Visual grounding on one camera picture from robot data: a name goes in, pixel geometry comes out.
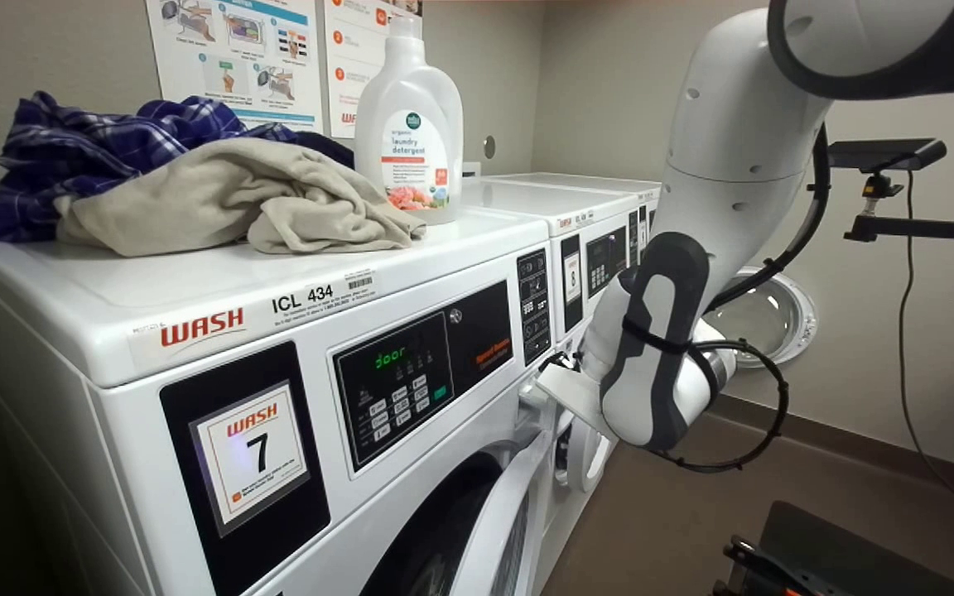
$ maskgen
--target beige towel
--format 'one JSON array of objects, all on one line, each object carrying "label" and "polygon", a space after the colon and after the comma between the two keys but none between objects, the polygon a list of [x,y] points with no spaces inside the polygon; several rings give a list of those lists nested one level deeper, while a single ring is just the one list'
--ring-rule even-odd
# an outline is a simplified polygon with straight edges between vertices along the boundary
[{"label": "beige towel", "polygon": [[195,251],[248,240],[259,251],[373,251],[420,240],[385,190],[334,158],[264,141],[223,141],[101,195],[61,200],[55,240],[116,254]]}]

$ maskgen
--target sign on wall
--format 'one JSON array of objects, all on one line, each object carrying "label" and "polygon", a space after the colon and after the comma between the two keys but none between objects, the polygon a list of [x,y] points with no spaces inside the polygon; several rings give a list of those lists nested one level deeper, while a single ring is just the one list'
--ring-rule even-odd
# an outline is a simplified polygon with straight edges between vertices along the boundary
[{"label": "sign on wall", "polygon": [[420,15],[420,0],[144,0],[144,10],[165,100],[208,97],[248,127],[352,141],[388,25]]},{"label": "sign on wall", "polygon": [[323,129],[313,0],[144,0],[165,100],[211,97],[245,122]]},{"label": "sign on wall", "polygon": [[356,97],[380,71],[388,25],[402,10],[420,15],[420,0],[323,0],[330,136],[354,136]]}]

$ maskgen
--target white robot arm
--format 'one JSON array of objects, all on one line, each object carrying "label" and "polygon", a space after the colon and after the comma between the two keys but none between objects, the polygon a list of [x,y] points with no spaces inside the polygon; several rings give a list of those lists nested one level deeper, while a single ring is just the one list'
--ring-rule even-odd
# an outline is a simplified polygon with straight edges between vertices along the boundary
[{"label": "white robot arm", "polygon": [[831,100],[954,93],[954,0],[770,0],[717,25],[684,76],[664,195],[642,263],[594,315],[579,371],[549,395],[606,439],[664,453],[731,375],[710,388],[689,342],[714,338],[704,305],[798,195]]}]

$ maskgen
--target detergent bottle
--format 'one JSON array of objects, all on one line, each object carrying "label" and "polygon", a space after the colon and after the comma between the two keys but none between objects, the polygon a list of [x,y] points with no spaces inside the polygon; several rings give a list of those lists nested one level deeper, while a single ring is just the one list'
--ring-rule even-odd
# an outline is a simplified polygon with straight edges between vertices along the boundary
[{"label": "detergent bottle", "polygon": [[354,118],[354,171],[423,222],[459,209],[464,104],[452,81],[423,63],[420,20],[397,15],[385,67]]}]

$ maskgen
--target front-loading washer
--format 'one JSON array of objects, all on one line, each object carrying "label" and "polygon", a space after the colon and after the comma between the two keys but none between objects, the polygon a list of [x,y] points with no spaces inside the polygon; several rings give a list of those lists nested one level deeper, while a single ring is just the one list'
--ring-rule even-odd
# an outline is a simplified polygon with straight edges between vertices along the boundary
[{"label": "front-loading washer", "polygon": [[[731,284],[759,276],[761,270],[742,270]],[[717,335],[744,338],[776,366],[789,366],[808,350],[819,333],[811,300],[785,276],[770,276],[736,303],[703,315]],[[751,355],[737,355],[737,371],[766,371]]]},{"label": "front-loading washer", "polygon": [[546,226],[494,211],[380,254],[0,247],[0,424],[46,552],[98,596],[534,593],[546,267]]},{"label": "front-loading washer", "polygon": [[[600,178],[564,174],[509,174],[464,184],[464,204],[485,211],[546,222],[549,240],[549,338],[561,363],[584,350],[587,322],[604,290],[635,267],[648,243],[659,205],[659,184]],[[542,588],[584,516],[587,499],[604,482],[611,442],[555,407],[555,456],[542,519]]]}]

